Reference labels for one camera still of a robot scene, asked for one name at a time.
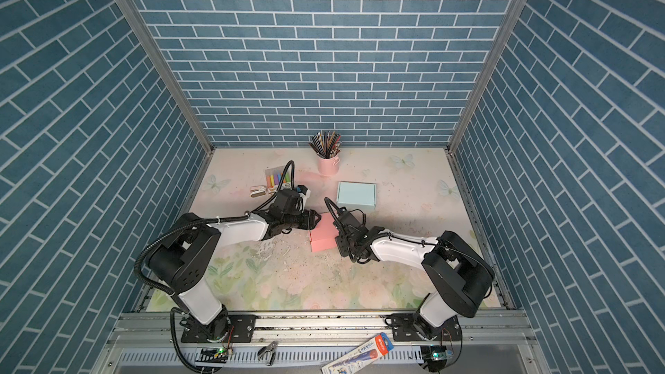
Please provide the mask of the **pink paper box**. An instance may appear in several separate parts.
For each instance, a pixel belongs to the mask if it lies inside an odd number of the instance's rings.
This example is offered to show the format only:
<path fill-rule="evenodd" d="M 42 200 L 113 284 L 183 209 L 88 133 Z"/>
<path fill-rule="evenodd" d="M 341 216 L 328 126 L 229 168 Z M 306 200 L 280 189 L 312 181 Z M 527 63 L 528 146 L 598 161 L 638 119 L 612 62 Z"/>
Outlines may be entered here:
<path fill-rule="evenodd" d="M 331 214 L 329 212 L 322 214 L 321 220 L 309 233 L 311 251 L 318 253 L 329 249 L 336 249 L 335 238 L 338 235 L 339 230 L 334 226 L 334 219 Z"/>

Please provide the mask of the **light blue paper box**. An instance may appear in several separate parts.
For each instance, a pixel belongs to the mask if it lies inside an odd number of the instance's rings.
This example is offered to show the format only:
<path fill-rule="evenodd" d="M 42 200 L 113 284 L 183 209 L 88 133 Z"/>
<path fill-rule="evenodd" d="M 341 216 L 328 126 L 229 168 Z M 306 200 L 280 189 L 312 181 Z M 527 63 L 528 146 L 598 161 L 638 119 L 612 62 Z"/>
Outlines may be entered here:
<path fill-rule="evenodd" d="M 377 185 L 339 182 L 336 204 L 349 210 L 375 211 L 377 206 Z"/>

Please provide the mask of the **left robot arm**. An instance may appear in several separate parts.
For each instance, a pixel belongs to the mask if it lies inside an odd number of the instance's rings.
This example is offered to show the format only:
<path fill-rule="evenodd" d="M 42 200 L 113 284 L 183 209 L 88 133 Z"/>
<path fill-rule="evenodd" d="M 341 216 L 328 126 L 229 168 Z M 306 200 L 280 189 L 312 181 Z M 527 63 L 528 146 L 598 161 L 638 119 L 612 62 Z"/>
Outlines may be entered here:
<path fill-rule="evenodd" d="M 222 319 L 225 306 L 204 280 L 216 252 L 242 242 L 270 240 L 292 229 L 312 230 L 321 215 L 305 208 L 310 191 L 304 185 L 278 190 L 268 201 L 242 216 L 180 219 L 149 244 L 137 258 L 137 278 L 171 296 L 178 308 L 206 327 Z"/>

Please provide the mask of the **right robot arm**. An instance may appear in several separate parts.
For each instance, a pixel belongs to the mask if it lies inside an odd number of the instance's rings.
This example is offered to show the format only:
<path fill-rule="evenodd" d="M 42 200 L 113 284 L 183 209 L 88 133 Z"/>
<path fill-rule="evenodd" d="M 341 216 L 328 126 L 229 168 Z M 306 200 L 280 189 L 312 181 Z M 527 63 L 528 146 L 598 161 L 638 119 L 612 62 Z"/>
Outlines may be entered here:
<path fill-rule="evenodd" d="M 427 327 L 441 327 L 457 315 L 475 317 L 490 293 L 495 272 L 453 231 L 422 238 L 377 226 L 369 229 L 346 209 L 334 216 L 334 227 L 339 252 L 351 261 L 395 262 L 426 273 L 435 292 L 425 297 L 416 321 Z"/>

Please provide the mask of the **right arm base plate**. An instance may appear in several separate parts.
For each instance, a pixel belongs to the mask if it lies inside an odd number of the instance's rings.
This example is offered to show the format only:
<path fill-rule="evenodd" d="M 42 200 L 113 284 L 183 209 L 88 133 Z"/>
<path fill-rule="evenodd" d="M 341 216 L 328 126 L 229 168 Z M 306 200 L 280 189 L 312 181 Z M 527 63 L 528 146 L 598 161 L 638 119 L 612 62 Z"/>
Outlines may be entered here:
<path fill-rule="evenodd" d="M 462 340 L 462 329 L 456 316 L 446 320 L 441 327 L 433 327 L 415 313 L 392 313 L 384 317 L 396 342 L 455 342 Z"/>

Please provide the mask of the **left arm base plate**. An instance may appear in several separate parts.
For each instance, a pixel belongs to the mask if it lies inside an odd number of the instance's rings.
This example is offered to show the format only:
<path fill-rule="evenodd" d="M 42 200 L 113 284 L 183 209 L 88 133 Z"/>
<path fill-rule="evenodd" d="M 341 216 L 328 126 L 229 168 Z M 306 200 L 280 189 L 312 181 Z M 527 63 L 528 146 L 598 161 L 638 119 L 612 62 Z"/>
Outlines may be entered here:
<path fill-rule="evenodd" d="M 208 325 L 202 325 L 194 317 L 182 319 L 178 325 L 184 332 L 181 341 L 185 344 L 222 344 L 250 343 L 255 326 L 256 316 L 251 314 L 219 315 Z"/>

